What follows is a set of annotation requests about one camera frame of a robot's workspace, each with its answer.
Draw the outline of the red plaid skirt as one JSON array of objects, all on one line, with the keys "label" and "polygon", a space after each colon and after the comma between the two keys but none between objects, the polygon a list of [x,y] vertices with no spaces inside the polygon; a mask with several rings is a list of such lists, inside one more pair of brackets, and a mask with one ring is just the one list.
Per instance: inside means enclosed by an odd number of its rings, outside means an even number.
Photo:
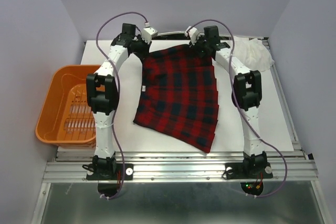
[{"label": "red plaid skirt", "polygon": [[211,56],[189,45],[154,51],[142,61],[142,91],[133,122],[209,153],[219,104]]}]

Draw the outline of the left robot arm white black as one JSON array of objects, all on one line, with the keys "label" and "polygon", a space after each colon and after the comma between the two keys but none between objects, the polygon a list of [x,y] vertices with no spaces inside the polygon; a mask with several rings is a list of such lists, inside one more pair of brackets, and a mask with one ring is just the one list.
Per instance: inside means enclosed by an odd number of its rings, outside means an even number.
[{"label": "left robot arm white black", "polygon": [[88,171],[113,178],[117,172],[113,147],[113,121],[120,100],[118,71],[132,53],[143,59],[149,54],[152,38],[158,31],[145,22],[140,34],[136,25],[122,24],[121,33],[112,41],[106,60],[94,73],[86,77],[87,104],[91,108],[96,127],[96,149]]}]

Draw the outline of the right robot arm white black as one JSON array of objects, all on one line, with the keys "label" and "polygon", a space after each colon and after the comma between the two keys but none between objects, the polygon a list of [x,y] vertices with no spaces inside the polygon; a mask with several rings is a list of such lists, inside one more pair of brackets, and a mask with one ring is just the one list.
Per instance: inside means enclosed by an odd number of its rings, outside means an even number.
[{"label": "right robot arm white black", "polygon": [[236,56],[232,45],[222,42],[217,26],[208,26],[203,32],[189,27],[186,36],[191,46],[202,56],[212,56],[229,74],[232,102],[242,122],[244,136],[243,160],[226,164],[224,179],[255,178],[268,166],[267,154],[260,140],[258,112],[262,99],[261,73],[245,66]]}]

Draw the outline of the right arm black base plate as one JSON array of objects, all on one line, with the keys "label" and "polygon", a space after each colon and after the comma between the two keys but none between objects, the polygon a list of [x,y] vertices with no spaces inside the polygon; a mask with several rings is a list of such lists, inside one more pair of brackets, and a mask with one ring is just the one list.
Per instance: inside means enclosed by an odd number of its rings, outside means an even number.
[{"label": "right arm black base plate", "polygon": [[271,179],[274,177],[269,163],[267,166],[246,168],[242,163],[225,163],[222,178],[225,180],[253,180],[257,178]]}]

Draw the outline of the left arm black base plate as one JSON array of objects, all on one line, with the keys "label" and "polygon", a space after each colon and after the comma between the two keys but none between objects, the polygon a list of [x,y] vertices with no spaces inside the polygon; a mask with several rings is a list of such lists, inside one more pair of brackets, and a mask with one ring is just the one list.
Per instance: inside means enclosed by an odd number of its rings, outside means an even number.
[{"label": "left arm black base plate", "polygon": [[[98,180],[122,180],[123,178],[123,164],[117,163],[115,172],[113,171],[101,171],[101,172],[94,172],[92,165],[83,165],[85,168],[89,168],[90,170],[87,171],[86,180],[88,181],[98,181]],[[131,163],[125,163],[125,176],[123,180],[132,180],[133,179],[133,171],[134,165]]]}]

